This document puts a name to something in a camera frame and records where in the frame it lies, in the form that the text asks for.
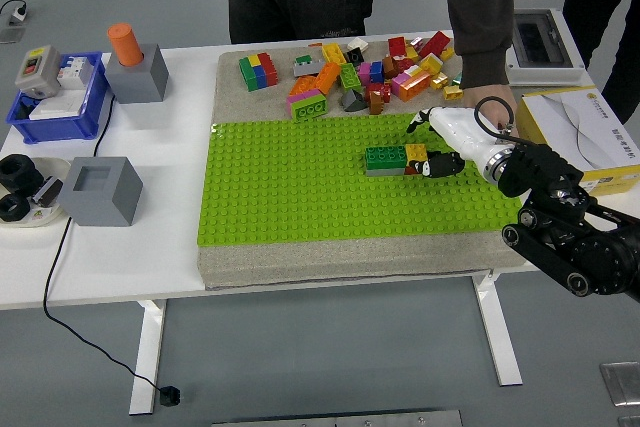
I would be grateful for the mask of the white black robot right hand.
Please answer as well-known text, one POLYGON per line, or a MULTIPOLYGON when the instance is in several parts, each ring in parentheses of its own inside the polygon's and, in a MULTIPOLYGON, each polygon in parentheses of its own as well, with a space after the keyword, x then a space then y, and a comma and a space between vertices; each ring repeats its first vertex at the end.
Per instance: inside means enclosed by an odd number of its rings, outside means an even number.
POLYGON ((486 181, 497 185, 514 145, 499 143, 495 128, 486 132, 477 122, 474 110, 460 107, 432 107, 419 111, 407 127, 412 133, 428 122, 446 144, 465 161, 473 161, 486 181))

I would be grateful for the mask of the person's left hand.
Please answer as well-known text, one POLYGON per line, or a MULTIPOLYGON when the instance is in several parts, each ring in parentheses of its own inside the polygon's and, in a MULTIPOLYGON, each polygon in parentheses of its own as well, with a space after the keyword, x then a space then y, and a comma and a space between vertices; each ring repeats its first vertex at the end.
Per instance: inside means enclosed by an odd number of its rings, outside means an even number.
POLYGON ((496 100, 483 103, 480 112, 494 127, 498 129, 506 127, 510 123, 509 113, 502 101, 506 102, 513 112, 517 110, 517 102, 508 85, 492 84, 466 88, 463 96, 464 106, 475 108, 482 99, 488 97, 496 97, 496 100))

